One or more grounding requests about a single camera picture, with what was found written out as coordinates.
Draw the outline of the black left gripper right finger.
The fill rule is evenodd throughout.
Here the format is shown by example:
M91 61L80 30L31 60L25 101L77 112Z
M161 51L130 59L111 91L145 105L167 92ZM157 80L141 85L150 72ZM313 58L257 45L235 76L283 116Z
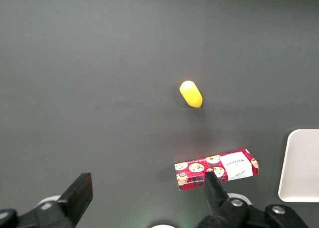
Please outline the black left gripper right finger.
M303 219L290 207L268 205L264 211L241 198L229 197L215 173L207 172L205 198L211 212L198 228L306 228Z

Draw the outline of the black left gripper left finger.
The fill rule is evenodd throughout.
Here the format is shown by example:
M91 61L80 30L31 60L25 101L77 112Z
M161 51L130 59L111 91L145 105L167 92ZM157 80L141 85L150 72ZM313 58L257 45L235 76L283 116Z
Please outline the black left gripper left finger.
M91 173L82 173L56 201L42 202L21 216L15 209L2 209L0 226L2 228L74 228L92 199Z

